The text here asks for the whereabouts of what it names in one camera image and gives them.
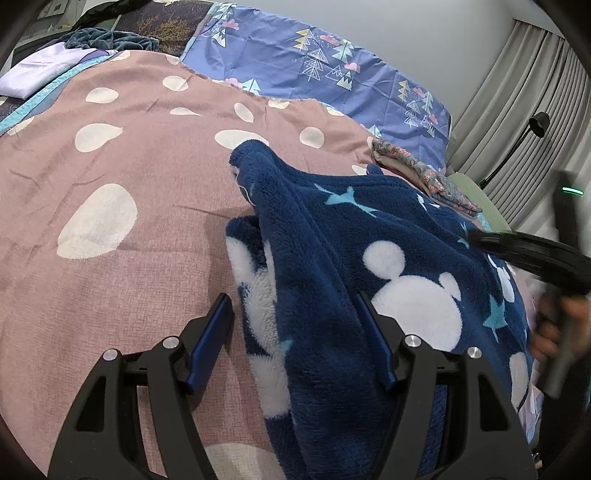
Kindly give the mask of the person's right hand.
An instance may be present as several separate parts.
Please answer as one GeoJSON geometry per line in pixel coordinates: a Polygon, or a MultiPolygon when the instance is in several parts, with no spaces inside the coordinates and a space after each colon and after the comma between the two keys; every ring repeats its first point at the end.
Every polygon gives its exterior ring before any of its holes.
{"type": "MultiPolygon", "coordinates": [[[[577,359],[590,352],[590,300],[586,297],[563,297],[564,313],[575,321],[573,351],[577,359]]],[[[559,350],[562,330],[550,321],[556,308],[548,295],[540,297],[537,308],[536,327],[529,341],[533,357],[544,363],[554,358],[559,350]]]]}

